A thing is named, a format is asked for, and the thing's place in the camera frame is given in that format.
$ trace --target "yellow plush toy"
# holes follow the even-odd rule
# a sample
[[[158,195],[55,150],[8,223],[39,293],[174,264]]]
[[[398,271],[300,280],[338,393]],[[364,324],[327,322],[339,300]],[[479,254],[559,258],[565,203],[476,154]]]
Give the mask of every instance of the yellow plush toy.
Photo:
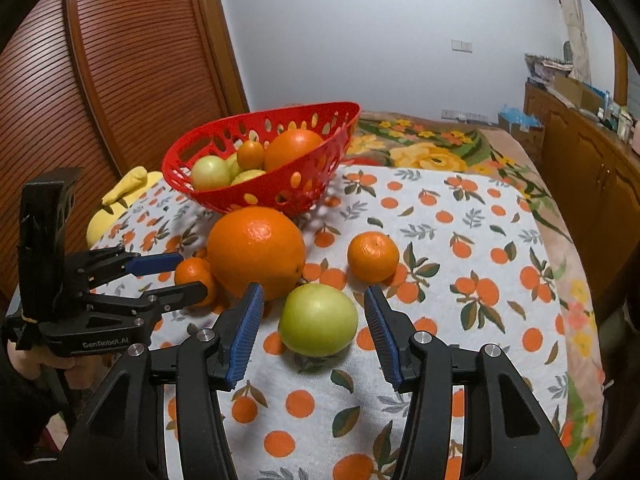
[[[161,178],[160,171],[149,173],[142,166],[133,168],[123,176],[119,183],[102,197],[100,210],[89,222],[86,229],[86,242],[89,247],[93,247],[131,204]]]

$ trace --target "cardboard box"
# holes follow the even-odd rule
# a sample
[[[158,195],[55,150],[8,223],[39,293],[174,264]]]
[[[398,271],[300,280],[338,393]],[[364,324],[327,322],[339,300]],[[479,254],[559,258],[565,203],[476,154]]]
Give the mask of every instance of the cardboard box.
[[[554,88],[569,99],[578,109],[584,108],[597,115],[598,108],[602,108],[602,97],[578,80],[556,76]]]
[[[545,140],[545,127],[540,126],[535,128],[533,126],[523,126],[518,123],[511,123],[509,127],[508,121],[498,115],[498,127],[509,132],[511,137],[518,141],[523,147],[525,153],[529,155],[531,161],[540,169],[542,165],[542,143]]]

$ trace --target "cabinet handle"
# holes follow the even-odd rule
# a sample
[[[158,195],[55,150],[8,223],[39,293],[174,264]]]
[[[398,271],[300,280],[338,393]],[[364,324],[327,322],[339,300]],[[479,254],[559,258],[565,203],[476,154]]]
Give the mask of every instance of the cabinet handle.
[[[600,183],[600,176],[602,175],[602,170],[604,170],[604,162],[600,165],[600,169],[598,170],[598,176],[596,177],[596,187]]]
[[[604,187],[607,185],[607,179],[609,178],[609,175],[611,174],[611,170],[607,170],[607,173],[604,174],[604,179],[602,180],[602,190],[604,190]]]

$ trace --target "white wall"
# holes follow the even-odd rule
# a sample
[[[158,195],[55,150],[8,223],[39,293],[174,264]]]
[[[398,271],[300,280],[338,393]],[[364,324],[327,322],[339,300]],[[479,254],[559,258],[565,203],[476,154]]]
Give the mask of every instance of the white wall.
[[[524,53],[562,57],[558,0],[222,0],[250,107],[354,100],[439,118],[522,107]],[[450,40],[471,41],[473,54]]]
[[[584,31],[587,33],[587,48],[589,49],[591,84],[602,91],[609,90],[613,95],[616,63],[613,54],[611,27],[590,0],[581,1]]]

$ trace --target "green apple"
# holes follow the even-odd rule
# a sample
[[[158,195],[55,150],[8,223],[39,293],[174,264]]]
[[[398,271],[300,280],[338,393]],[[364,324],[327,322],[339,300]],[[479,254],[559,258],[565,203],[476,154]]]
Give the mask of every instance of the green apple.
[[[242,168],[238,165],[238,152],[233,155],[229,155],[229,157],[225,159],[225,162],[226,166],[229,168],[229,176],[233,181],[236,176],[242,173]]]
[[[210,191],[231,185],[226,162],[218,156],[199,158],[191,168],[191,185],[194,191]]]
[[[358,310],[340,290],[307,283],[289,293],[278,332],[282,342],[307,357],[326,357],[346,348],[358,329]]]
[[[263,171],[263,170],[247,170],[247,171],[243,171],[242,173],[240,173],[238,176],[235,177],[235,179],[233,180],[231,185],[235,186],[236,184],[242,184],[243,182],[246,182],[247,180],[251,180],[252,178],[255,178],[257,176],[264,175],[265,173],[266,173],[266,171]]]

